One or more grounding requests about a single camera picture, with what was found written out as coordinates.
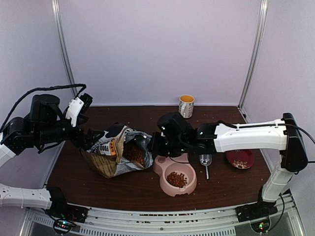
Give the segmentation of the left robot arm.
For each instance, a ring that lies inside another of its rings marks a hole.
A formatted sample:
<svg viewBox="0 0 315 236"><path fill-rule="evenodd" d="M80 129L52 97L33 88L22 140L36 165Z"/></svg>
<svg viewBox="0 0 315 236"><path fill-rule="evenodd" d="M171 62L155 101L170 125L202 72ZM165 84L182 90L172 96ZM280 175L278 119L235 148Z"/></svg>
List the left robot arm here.
<svg viewBox="0 0 315 236"><path fill-rule="evenodd" d="M60 99L51 94L35 95L30 112L25 117L15 117L0 132L0 167L17 163L25 157L35 163L30 155L43 153L70 141L77 148L89 149L95 141L92 131L81 127L88 118L84 115L93 98L87 93L73 98L65 111L59 108ZM71 208L58 187L23 188L18 185L0 185L2 207L35 207L53 211L59 218L67 218Z"/></svg>

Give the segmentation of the silver metal scoop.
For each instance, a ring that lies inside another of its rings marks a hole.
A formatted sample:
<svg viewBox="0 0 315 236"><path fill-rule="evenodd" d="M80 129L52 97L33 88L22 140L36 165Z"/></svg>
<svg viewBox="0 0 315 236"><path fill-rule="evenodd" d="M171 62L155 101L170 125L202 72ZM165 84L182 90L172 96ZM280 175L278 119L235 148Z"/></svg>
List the silver metal scoop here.
<svg viewBox="0 0 315 236"><path fill-rule="evenodd" d="M205 167L206 179L209 179L209 169L208 167L212 164L212 155L211 154L202 154L199 155L199 162Z"/></svg>

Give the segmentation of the pink double pet bowl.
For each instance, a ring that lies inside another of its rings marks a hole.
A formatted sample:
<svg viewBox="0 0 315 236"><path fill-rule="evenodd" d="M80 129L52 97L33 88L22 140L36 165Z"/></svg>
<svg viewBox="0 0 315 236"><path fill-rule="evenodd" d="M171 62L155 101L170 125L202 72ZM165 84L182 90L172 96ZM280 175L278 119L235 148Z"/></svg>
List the pink double pet bowl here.
<svg viewBox="0 0 315 236"><path fill-rule="evenodd" d="M196 173L186 153L175 158L157 156L153 170L159 175L162 191L171 197L189 195L197 186Z"/></svg>

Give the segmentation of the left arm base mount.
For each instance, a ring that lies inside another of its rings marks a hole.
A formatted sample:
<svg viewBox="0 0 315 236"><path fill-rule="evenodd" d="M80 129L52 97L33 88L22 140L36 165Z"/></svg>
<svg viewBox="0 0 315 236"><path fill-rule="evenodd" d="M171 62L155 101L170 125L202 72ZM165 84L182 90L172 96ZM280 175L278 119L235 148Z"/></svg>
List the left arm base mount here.
<svg viewBox="0 0 315 236"><path fill-rule="evenodd" d="M48 187L46 190L52 204L44 212L53 220L53 230L57 234L68 234L77 227L77 223L85 223L89 211L86 207L69 204L58 187Z"/></svg>

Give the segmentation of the brown pet food bag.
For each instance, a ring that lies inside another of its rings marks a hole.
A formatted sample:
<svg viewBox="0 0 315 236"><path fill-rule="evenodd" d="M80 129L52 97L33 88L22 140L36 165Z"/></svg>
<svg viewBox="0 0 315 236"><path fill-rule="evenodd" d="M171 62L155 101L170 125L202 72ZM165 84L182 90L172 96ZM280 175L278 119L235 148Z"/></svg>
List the brown pet food bag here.
<svg viewBox="0 0 315 236"><path fill-rule="evenodd" d="M104 130L104 136L100 138L101 144L97 149L94 151L80 149L80 154L91 169L105 178L113 178L152 166L152 154L147 148L151 137L151 135L132 129L125 124L115 123ZM124 144L128 142L137 143L143 150L144 166L123 157Z"/></svg>

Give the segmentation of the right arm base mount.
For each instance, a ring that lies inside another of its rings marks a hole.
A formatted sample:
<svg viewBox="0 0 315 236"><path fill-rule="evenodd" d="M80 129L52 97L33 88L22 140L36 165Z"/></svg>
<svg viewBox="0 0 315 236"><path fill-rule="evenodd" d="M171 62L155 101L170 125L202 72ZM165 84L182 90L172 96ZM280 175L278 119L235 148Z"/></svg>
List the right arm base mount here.
<svg viewBox="0 0 315 236"><path fill-rule="evenodd" d="M257 203L238 206L235 208L238 222L250 222L251 229L258 233L267 233L271 229L270 216L276 214L278 209L275 206L260 207Z"/></svg>

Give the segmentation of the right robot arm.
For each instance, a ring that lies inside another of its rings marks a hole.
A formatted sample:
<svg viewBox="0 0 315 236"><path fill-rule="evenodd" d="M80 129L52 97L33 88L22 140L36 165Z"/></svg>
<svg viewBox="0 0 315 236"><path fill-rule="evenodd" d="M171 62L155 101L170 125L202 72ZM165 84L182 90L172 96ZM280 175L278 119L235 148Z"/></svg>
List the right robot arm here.
<svg viewBox="0 0 315 236"><path fill-rule="evenodd" d="M233 150L275 149L281 156L267 182L261 187L252 212L264 216L295 173L308 165L302 133L291 113L281 119L261 123L205 123L193 128L178 112L167 113L157 121L148 150L156 155L177 157L183 153L217 154Z"/></svg>

